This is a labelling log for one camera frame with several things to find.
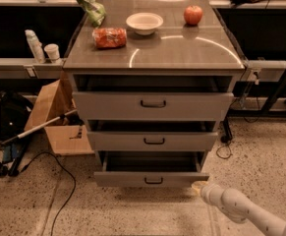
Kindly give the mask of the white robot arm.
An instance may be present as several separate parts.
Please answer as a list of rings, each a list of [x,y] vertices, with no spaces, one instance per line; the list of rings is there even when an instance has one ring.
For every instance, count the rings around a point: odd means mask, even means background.
[[[250,221],[264,236],[286,236],[286,221],[253,203],[237,189],[222,188],[215,183],[196,181],[192,188],[202,200],[217,207],[235,223]]]

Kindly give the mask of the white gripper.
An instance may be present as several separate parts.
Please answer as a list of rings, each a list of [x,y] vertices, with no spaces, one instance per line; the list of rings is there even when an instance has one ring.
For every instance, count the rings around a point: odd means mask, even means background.
[[[214,183],[209,184],[207,181],[196,181],[192,184],[192,189],[208,205],[223,208],[222,195],[224,189],[219,185]]]

